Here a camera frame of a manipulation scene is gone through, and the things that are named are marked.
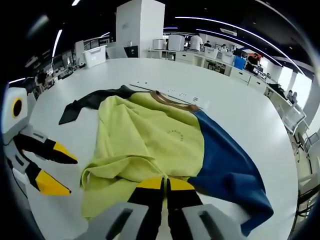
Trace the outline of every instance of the white table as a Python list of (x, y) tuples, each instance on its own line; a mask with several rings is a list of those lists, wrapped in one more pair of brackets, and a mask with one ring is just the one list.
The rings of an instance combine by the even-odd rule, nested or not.
[[(59, 126), (65, 106), (95, 90), (117, 89), (137, 80), (171, 86), (210, 101), (206, 113), (252, 158), (274, 210), (274, 215), (254, 229), (249, 239), (286, 240), (296, 212), (298, 176), (286, 129), (270, 100), (217, 72), (149, 58), (108, 60), (90, 69), (77, 70), (37, 100), (30, 123), (78, 157), (78, 165), (62, 165), (28, 154), (73, 191), (70, 196), (45, 196), (30, 186), (26, 188), (31, 210), (45, 239), (73, 239), (87, 229), (87, 222), (81, 217), (83, 191), (79, 184), (81, 170), (93, 156), (98, 114), (96, 110), (82, 109), (76, 121)], [(237, 204), (200, 197), (203, 203), (212, 203), (240, 223), (248, 218)], [(169, 232), (162, 225), (158, 239), (170, 239)]]

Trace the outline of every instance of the ceiling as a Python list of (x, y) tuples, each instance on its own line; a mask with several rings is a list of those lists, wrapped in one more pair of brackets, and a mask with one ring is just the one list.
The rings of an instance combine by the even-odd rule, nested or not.
[[(7, 80), (24, 77), (27, 74), (24, 65), (31, 56), (41, 55), (47, 50), (52, 51), (60, 29), (63, 29), (63, 32), (56, 54), (71, 49), (77, 41), (98, 37), (107, 32), (116, 37), (116, 9), (128, 0), (81, 0), (77, 6), (72, 6), (72, 2), (73, 0), (21, 0), (6, 5), (7, 12), (10, 13), (8, 16), (11, 16), (10, 19), (2, 21), (6, 36), (4, 51), (7, 51)], [(220, 32), (219, 28), (226, 27), (225, 25), (175, 17), (201, 17), (223, 21), (263, 37), (292, 59), (311, 64), (308, 54), (302, 48), (304, 40), (301, 35), (280, 16), (255, 0), (202, 0), (198, 4), (188, 4), (185, 0), (159, 2), (166, 4), (165, 27), (178, 27), (179, 31), (191, 33), (197, 32), (195, 29)], [(316, 43), (316, 31), (310, 23), (317, 15), (312, 14), (312, 7), (308, 4), (294, 6), (288, 0), (269, 0), (269, 4), (299, 23)], [(304, 11), (308, 12), (308, 17), (302, 16)], [(32, 27), (39, 19), (42, 19), (42, 24), (34, 27), (35, 31), (32, 32)], [(271, 56), (283, 57), (268, 44), (244, 31), (237, 30), (236, 38)]]

